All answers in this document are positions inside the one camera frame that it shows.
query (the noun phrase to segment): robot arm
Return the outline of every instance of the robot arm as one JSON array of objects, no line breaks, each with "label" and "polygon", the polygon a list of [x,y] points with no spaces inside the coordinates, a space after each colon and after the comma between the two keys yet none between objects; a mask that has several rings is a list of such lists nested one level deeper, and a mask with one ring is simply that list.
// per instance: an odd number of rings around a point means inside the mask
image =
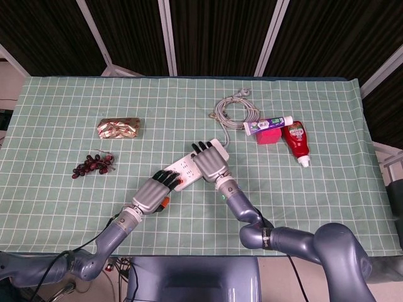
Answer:
[{"label": "robot arm", "polygon": [[331,302],[375,301],[365,282],[372,270],[369,257],[348,227],[328,223],[315,234],[273,227],[242,192],[217,149],[209,142],[207,146],[202,142],[199,145],[192,145],[196,151],[192,158],[204,179],[215,183],[234,216],[247,223],[239,231],[243,246],[277,250],[321,264]]},{"label": "robot arm", "polygon": [[141,222],[143,215],[155,213],[164,198],[179,183],[178,174],[171,171],[159,171],[137,191],[132,205],[124,208],[96,238],[96,253],[84,249],[66,252],[66,257],[56,255],[20,256],[0,252],[0,280],[10,277],[16,287],[35,286],[52,262],[43,283],[55,283],[70,272],[78,278],[90,281],[96,278],[113,251]]}]

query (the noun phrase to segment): black cable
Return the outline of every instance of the black cable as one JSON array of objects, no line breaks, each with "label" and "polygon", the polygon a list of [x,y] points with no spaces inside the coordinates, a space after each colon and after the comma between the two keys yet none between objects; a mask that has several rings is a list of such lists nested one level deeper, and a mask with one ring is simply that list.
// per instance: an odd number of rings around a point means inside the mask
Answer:
[{"label": "black cable", "polygon": [[118,275],[120,276],[121,272],[120,272],[120,269],[119,269],[119,267],[118,267],[118,265],[116,263],[115,263],[115,268],[118,271]]},{"label": "black cable", "polygon": [[308,297],[307,297],[307,294],[305,293],[305,290],[304,290],[304,286],[302,285],[302,282],[301,282],[301,279],[300,279],[300,275],[298,274],[297,268],[295,267],[294,261],[292,260],[292,258],[290,257],[290,255],[287,255],[287,257],[288,257],[288,260],[291,262],[292,268],[294,269],[294,273],[295,273],[295,275],[296,275],[296,277],[297,277],[297,279],[298,279],[298,283],[299,283],[299,285],[300,285],[301,292],[302,292],[302,294],[303,294],[303,296],[304,296],[304,299],[305,299],[306,302],[309,302]]},{"label": "black cable", "polygon": [[120,278],[121,278],[121,276],[122,276],[121,271],[122,271],[122,263],[120,263],[120,267],[119,267],[119,276],[118,276],[119,302],[122,302],[122,283],[120,282]]},{"label": "black cable", "polygon": [[32,302],[33,299],[35,298],[35,296],[37,295],[37,293],[39,292],[39,289],[40,289],[42,283],[44,282],[46,276],[48,275],[49,271],[51,270],[52,266],[56,263],[56,261],[57,261],[59,258],[63,257],[64,255],[67,255],[67,254],[69,254],[69,251],[68,251],[68,250],[65,250],[65,251],[61,252],[59,255],[57,255],[56,258],[51,261],[51,263],[49,264],[47,270],[46,270],[45,273],[43,274],[43,276],[42,276],[42,278],[41,278],[41,280],[40,280],[40,282],[39,282],[37,288],[35,289],[35,292],[34,292],[33,295],[31,296],[31,299],[30,299],[29,302]]},{"label": "black cable", "polygon": [[262,215],[262,212],[260,212],[257,207],[254,206],[253,208],[258,212],[258,214],[259,214],[259,216],[260,216],[260,219],[261,219],[262,222],[263,222],[263,226],[264,226],[265,228],[271,228],[271,229],[274,229],[274,228],[275,228],[275,227],[273,226],[273,224],[272,224],[270,221],[268,221],[268,220]]},{"label": "black cable", "polygon": [[122,264],[123,266],[126,266],[124,269],[120,268],[115,264],[115,267],[117,271],[119,272],[119,275],[121,276],[122,280],[125,281],[128,284],[128,269],[130,267],[130,263],[126,258],[122,258],[122,261],[117,259],[116,260],[117,264]]},{"label": "black cable", "polygon": [[[103,231],[106,230],[106,228],[111,224],[111,222],[112,222],[119,214],[120,214],[120,213],[116,214],[115,216],[113,216],[113,217],[111,217],[111,218],[109,219],[108,223],[106,224],[106,226],[104,227],[104,229],[101,231],[101,233],[99,233],[97,236],[95,236],[94,238],[92,238],[90,241],[84,243],[82,246],[80,246],[80,247],[74,249],[73,252],[77,252],[78,250],[81,250],[83,247],[85,247],[86,245],[89,245],[92,241],[96,240],[96,239],[103,233]],[[57,255],[55,259],[53,259],[53,261],[49,264],[49,266],[47,267],[47,270],[46,270],[45,273],[43,274],[43,276],[42,276],[40,282],[39,282],[38,285],[37,285],[37,288],[35,289],[33,295],[32,295],[31,298],[30,298],[29,302],[32,302],[33,299],[35,298],[35,296],[37,295],[37,293],[39,292],[39,289],[40,289],[40,287],[42,286],[42,284],[43,284],[43,282],[44,282],[46,276],[48,275],[48,273],[50,272],[51,268],[52,268],[53,265],[56,263],[56,261],[57,261],[59,258],[65,256],[65,255],[69,255],[70,253],[71,253],[71,251],[65,250],[65,251],[61,252],[59,255]]]},{"label": "black cable", "polygon": [[134,264],[132,264],[131,261],[130,261],[130,266],[133,268],[134,275],[136,276],[136,288],[135,288],[135,290],[134,290],[134,292],[133,292],[133,297],[132,297],[132,299],[130,300],[130,302],[133,302],[134,299],[136,298],[137,290],[139,289],[139,277],[138,277],[138,275],[137,275],[136,268],[134,267]]}]

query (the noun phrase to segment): toothpaste tube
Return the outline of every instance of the toothpaste tube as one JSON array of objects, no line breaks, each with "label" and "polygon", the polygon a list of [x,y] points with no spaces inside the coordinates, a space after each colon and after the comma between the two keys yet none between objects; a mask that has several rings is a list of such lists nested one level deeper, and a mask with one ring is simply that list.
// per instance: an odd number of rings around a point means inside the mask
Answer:
[{"label": "toothpaste tube", "polygon": [[259,132],[290,126],[293,123],[292,116],[284,116],[281,118],[265,118],[259,121],[248,121],[244,123],[246,135],[257,134]]}]

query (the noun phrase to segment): pink box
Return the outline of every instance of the pink box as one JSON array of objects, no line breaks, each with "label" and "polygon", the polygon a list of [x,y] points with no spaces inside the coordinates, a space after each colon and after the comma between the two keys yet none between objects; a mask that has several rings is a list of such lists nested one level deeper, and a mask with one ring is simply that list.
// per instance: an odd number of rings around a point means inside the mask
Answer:
[{"label": "pink box", "polygon": [[266,145],[268,143],[276,143],[281,137],[281,128],[265,130],[256,134],[258,145]]}]

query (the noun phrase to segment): gold foil package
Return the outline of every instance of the gold foil package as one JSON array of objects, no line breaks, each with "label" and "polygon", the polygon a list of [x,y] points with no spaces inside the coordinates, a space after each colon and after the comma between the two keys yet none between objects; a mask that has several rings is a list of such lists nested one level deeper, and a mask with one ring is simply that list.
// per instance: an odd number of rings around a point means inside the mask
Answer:
[{"label": "gold foil package", "polygon": [[139,129],[139,118],[104,118],[98,125],[98,134],[100,138],[135,138]]}]

